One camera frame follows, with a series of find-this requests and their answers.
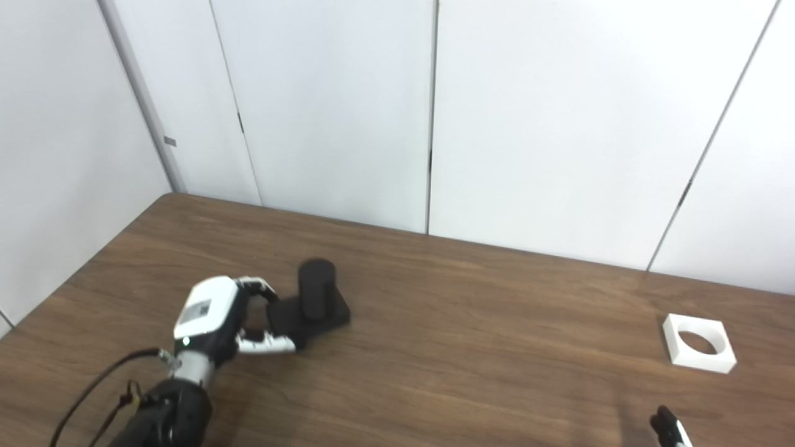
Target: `circular hole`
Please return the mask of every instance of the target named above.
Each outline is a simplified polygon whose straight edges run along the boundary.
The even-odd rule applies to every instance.
[[[681,337],[682,341],[684,341],[690,348],[693,348],[698,352],[702,352],[704,354],[718,353],[715,350],[715,347],[712,346],[712,343],[708,342],[707,339],[698,334],[682,331],[679,332],[679,337]]]
[[[704,354],[720,354],[726,349],[726,342],[717,329],[703,326],[693,321],[683,321],[679,325],[679,337],[690,347]]]

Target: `white wall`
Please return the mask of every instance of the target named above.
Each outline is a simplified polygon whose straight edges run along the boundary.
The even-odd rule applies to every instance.
[[[652,271],[795,294],[795,2],[784,0]]]
[[[433,0],[212,4],[263,204],[424,231]]]
[[[447,0],[430,232],[645,269],[773,0]]]
[[[99,6],[0,3],[0,309],[13,323],[169,187]]]
[[[209,1],[101,1],[175,186],[262,204]]]

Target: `white square block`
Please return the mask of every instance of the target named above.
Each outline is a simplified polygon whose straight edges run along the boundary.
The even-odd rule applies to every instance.
[[[662,328],[671,362],[675,365],[727,374],[737,364],[729,336],[720,321],[670,313]],[[704,354],[690,348],[679,336],[680,331],[702,336],[715,348],[715,354]]]

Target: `robotic hand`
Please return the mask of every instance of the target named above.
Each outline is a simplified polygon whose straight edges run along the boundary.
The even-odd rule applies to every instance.
[[[307,339],[350,321],[335,276],[329,261],[304,262],[298,270],[299,294],[287,300],[262,278],[217,276],[193,286],[174,326],[169,377],[140,397],[137,412],[110,446],[199,447],[212,413],[206,390],[224,363],[238,352],[294,352]],[[252,297],[267,300],[270,332],[243,330]]]

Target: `wood grain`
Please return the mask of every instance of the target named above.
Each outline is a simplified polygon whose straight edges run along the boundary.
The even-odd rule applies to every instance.
[[[225,366],[207,446],[653,447],[661,403],[696,445],[795,442],[791,297],[171,194],[0,340],[0,445],[46,445],[97,372],[170,348],[194,283],[258,275],[288,297],[315,256],[351,326]],[[723,321],[734,371],[672,366],[667,313]],[[87,444],[127,378],[164,377],[147,362],[98,388],[62,445]]]

